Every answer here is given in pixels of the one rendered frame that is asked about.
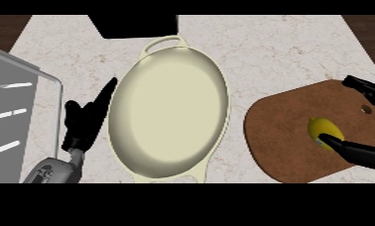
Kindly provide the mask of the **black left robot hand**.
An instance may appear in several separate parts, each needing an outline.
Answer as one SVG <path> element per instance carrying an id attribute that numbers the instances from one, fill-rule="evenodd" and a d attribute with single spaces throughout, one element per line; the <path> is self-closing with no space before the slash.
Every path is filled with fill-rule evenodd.
<path id="1" fill-rule="evenodd" d="M 107 117 L 116 86 L 117 78 L 114 77 L 101 90 L 95 101 L 91 101 L 86 106 L 82 106 L 76 100 L 67 102 L 66 126 L 69 131 L 63 143 L 63 149 L 67 152 L 73 149 L 86 152 L 92 148 Z"/>

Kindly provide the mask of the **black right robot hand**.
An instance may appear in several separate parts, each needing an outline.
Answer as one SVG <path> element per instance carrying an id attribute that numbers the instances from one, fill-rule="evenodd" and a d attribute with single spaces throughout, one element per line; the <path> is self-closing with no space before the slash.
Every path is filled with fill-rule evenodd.
<path id="1" fill-rule="evenodd" d="M 342 84 L 362 93 L 375 106 L 375 83 L 348 75 Z M 349 163 L 375 169 L 375 147 L 340 140 L 328 133 L 319 134 L 318 138 Z"/>

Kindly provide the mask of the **yellow lemon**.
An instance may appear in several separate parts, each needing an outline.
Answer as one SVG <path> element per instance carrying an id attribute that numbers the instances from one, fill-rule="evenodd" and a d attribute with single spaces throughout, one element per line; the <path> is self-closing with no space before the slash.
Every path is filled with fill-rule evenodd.
<path id="1" fill-rule="evenodd" d="M 345 139 L 345 135 L 337 125 L 327 118 L 311 118 L 308 123 L 308 134 L 312 141 L 328 151 L 331 151 L 331 147 L 321 141 L 319 135 L 325 133 L 340 140 Z"/>

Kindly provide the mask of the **brown wooden cutting board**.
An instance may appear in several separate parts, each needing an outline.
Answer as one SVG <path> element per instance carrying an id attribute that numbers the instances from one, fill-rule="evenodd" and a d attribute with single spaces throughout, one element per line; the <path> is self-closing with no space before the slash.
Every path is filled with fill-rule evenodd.
<path id="1" fill-rule="evenodd" d="M 308 134 L 308 122 L 324 117 L 345 138 L 375 147 L 375 105 L 330 79 L 262 98 L 252 106 L 244 133 L 255 160 L 281 182 L 311 182 L 353 167 Z"/>

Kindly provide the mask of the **cream oval pot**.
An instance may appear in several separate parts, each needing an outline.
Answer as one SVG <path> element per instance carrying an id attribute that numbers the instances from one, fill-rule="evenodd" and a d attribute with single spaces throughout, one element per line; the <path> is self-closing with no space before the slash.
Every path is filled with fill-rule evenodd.
<path id="1" fill-rule="evenodd" d="M 116 156 L 138 183 L 190 175 L 206 181 L 207 165 L 224 139 L 231 93 L 213 59 L 179 36 L 153 41 L 119 82 L 107 129 Z"/>

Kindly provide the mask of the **black appliance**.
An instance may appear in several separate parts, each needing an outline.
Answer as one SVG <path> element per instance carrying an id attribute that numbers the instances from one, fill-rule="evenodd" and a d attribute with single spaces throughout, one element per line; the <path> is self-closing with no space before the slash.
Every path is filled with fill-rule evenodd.
<path id="1" fill-rule="evenodd" d="M 105 39 L 156 38 L 179 33 L 176 15 L 91 15 Z"/>

